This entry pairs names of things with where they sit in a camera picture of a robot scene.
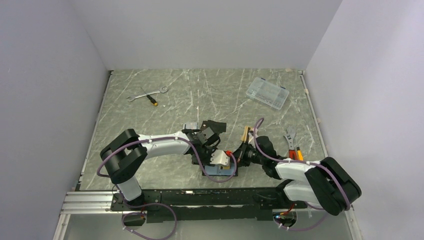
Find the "black leather card holder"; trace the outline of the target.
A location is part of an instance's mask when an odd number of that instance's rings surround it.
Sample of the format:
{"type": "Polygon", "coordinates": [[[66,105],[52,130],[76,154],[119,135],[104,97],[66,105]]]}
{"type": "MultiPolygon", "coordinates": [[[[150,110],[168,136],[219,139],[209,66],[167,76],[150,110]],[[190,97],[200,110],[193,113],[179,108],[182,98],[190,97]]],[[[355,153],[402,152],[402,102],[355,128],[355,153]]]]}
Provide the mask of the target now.
{"type": "Polygon", "coordinates": [[[230,163],[229,166],[222,166],[222,165],[214,165],[214,166],[209,166],[209,165],[205,165],[204,166],[204,170],[205,172],[213,177],[230,177],[232,174],[234,177],[238,176],[238,170],[236,169],[234,163],[230,163]]]}

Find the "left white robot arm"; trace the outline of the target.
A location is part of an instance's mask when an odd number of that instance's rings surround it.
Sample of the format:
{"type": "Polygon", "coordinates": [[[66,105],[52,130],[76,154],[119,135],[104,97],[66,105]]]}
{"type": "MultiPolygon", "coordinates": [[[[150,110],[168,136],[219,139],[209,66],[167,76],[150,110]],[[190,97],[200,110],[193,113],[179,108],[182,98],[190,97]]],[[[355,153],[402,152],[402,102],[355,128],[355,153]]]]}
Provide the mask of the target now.
{"type": "Polygon", "coordinates": [[[144,203],[144,193],[135,173],[145,160],[165,155],[191,155],[196,164],[209,165],[220,141],[219,134],[210,127],[164,135],[139,135],[129,128],[99,155],[107,177],[123,194],[124,204],[137,210],[144,203]]]}

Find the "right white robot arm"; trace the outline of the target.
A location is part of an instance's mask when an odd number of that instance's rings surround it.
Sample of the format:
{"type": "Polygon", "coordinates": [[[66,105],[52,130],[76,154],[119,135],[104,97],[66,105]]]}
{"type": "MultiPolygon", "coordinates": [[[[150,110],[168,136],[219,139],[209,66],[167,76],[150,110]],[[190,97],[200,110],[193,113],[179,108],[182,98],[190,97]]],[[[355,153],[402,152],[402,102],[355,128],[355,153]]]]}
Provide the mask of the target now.
{"type": "Polygon", "coordinates": [[[362,196],[359,185],[334,158],[310,162],[288,159],[277,154],[267,136],[242,143],[233,155],[238,167],[257,164],[268,177],[281,181],[275,188],[275,200],[282,208],[305,202],[337,216],[362,196]]]}

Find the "tan wooden block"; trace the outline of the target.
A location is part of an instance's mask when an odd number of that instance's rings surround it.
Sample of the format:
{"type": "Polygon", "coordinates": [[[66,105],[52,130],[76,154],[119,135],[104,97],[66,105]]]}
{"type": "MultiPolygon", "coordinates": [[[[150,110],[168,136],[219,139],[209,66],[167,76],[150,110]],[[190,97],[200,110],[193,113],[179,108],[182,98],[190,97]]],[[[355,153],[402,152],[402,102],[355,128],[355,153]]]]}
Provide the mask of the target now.
{"type": "Polygon", "coordinates": [[[254,127],[245,126],[241,136],[241,141],[250,145],[254,141],[254,130],[254,127]]]}

